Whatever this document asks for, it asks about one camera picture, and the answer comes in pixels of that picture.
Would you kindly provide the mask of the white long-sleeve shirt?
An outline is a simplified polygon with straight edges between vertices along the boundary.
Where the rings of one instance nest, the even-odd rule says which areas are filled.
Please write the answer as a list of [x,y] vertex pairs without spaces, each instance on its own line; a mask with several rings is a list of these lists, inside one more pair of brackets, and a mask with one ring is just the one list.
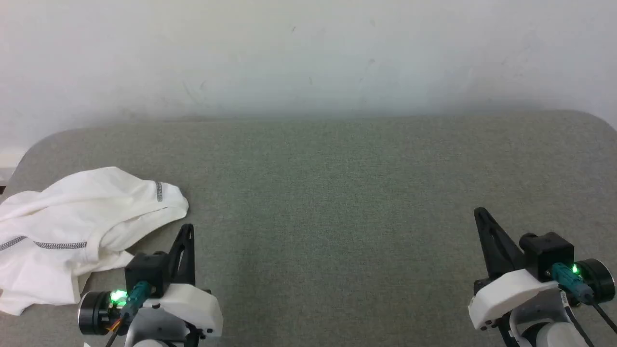
[[0,312],[78,303],[93,272],[126,266],[128,248],[188,209],[179,187],[117,167],[9,196],[0,203]]

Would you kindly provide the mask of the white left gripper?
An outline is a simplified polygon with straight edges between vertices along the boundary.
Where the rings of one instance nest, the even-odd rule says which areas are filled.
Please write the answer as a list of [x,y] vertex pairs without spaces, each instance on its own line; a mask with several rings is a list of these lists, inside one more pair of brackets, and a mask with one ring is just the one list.
[[185,338],[191,325],[206,337],[221,337],[224,318],[218,299],[196,285],[193,224],[183,224],[169,255],[170,283],[161,298],[140,309],[142,338]]

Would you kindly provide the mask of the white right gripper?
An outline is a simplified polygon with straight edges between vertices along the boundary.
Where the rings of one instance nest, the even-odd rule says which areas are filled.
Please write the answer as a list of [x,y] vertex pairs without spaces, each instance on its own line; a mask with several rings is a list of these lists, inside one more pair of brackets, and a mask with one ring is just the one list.
[[523,252],[486,208],[476,207],[474,218],[488,278],[493,280],[469,304],[472,325],[481,330],[490,325],[488,321],[496,321],[540,292],[558,288],[558,283],[539,282],[523,269]]

